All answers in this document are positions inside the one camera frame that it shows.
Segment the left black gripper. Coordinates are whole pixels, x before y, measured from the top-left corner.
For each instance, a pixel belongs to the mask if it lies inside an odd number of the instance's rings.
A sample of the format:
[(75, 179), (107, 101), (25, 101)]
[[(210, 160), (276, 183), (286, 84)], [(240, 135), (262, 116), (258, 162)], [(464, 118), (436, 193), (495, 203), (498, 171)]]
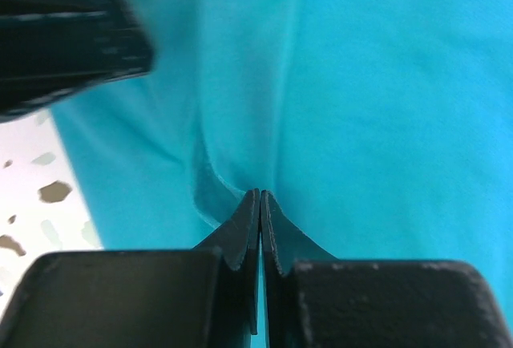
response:
[(1, 0), (1, 120), (145, 75), (153, 55), (127, 0)]

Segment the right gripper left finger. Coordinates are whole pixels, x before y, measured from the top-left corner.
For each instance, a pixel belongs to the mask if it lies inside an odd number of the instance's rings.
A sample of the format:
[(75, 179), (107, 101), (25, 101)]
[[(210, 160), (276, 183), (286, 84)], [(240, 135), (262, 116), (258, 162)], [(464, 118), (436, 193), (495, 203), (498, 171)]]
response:
[(48, 253), (1, 322), (4, 347), (247, 347), (257, 332), (260, 193), (192, 249)]

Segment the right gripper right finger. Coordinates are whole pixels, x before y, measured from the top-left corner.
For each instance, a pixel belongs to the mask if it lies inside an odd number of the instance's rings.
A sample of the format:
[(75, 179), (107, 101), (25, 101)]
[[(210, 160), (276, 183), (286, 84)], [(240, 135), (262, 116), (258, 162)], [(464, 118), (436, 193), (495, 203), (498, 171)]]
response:
[(271, 192), (260, 202), (270, 347), (509, 347), (484, 277), (462, 261), (340, 260)]

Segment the teal t-shirt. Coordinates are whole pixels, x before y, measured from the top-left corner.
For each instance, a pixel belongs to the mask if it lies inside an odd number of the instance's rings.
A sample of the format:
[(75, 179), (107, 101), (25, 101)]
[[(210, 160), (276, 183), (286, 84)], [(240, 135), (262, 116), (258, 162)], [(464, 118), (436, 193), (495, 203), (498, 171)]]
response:
[(53, 107), (103, 244), (189, 246), (251, 188), (340, 258), (512, 281), (512, 0), (130, 0), (153, 71)]

